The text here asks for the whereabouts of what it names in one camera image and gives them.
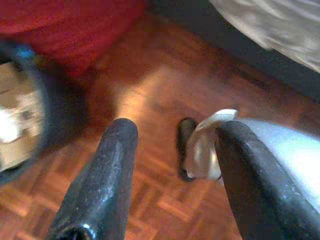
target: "silver metal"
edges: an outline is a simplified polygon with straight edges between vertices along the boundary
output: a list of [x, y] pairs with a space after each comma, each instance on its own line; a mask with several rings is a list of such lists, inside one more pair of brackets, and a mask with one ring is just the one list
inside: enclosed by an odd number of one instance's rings
[[320, 212], [320, 138], [266, 121], [237, 121], [247, 125], [265, 144], [309, 203]]
[[231, 121], [237, 115], [235, 109], [222, 109], [198, 124], [187, 143], [184, 168], [189, 177], [211, 180], [220, 178], [213, 133], [219, 124]]

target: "red cushion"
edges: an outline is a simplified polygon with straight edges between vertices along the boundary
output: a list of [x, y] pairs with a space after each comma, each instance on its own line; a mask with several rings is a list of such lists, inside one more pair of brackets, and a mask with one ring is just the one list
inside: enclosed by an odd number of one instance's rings
[[2, 0], [0, 36], [79, 76], [143, 14], [143, 0]]

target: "black shoe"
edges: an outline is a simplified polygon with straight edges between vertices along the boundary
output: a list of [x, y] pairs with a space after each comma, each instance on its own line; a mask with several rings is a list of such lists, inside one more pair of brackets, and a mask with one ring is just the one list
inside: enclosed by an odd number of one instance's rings
[[188, 139], [196, 127], [197, 122], [191, 117], [182, 119], [177, 125], [176, 148], [178, 151], [178, 174], [185, 182], [191, 182], [195, 179], [188, 176], [187, 171], [184, 169], [184, 162], [187, 155]]

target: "white fabric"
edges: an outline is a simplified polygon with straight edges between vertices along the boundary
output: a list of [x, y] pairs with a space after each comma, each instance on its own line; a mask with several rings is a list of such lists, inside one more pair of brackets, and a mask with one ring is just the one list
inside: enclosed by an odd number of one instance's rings
[[320, 0], [209, 0], [239, 31], [320, 73]]
[[215, 149], [215, 128], [233, 120], [238, 114], [234, 109], [222, 109], [199, 123], [187, 143], [184, 168], [189, 177], [217, 180], [221, 170]]

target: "wooden floor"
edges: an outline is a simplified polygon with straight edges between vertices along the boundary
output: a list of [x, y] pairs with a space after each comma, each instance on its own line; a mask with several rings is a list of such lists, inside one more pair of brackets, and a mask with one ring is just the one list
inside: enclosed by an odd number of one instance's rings
[[152, 16], [141, 18], [95, 69], [86, 83], [91, 126], [0, 189], [0, 240], [45, 238], [70, 182], [115, 118], [139, 129], [127, 240], [241, 239], [222, 186], [177, 177], [181, 118], [200, 121], [237, 105], [240, 117], [320, 134], [319, 105]]

